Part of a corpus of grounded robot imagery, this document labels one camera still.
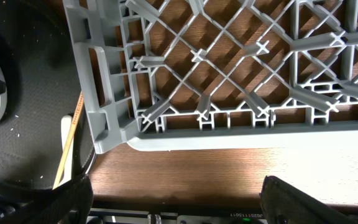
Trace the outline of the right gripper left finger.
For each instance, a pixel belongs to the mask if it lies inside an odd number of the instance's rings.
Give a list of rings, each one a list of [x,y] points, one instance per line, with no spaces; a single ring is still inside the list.
[[[92,204],[86,174],[55,190],[27,189],[0,180],[0,223],[86,223]]]

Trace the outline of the wooden chopstick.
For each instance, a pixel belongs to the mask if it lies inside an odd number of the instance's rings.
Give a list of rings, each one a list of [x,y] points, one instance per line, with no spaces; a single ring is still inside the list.
[[[63,147],[63,153],[62,153],[62,157],[60,159],[59,167],[57,169],[57,174],[55,176],[55,181],[53,183],[53,189],[56,189],[59,186],[60,181],[62,179],[62,175],[63,175],[63,172],[65,170],[65,164],[67,162],[68,153],[70,151],[70,146],[71,146],[71,144],[73,142],[73,138],[74,138],[74,135],[75,135],[75,131],[76,131],[76,128],[77,128],[77,125],[78,125],[79,118],[81,116],[81,111],[83,109],[83,105],[84,105],[84,99],[83,99],[83,93],[81,92],[80,96],[79,96],[79,99],[77,101],[77,105],[76,105],[76,109],[75,109],[75,112],[74,112],[73,120],[72,120],[70,128],[68,130],[68,135],[67,135],[67,138],[66,138],[66,141],[65,141],[65,146]]]

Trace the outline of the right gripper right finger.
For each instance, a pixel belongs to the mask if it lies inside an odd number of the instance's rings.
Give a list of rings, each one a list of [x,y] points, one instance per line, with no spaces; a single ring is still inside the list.
[[[269,224],[358,224],[273,175],[264,179],[260,204]]]

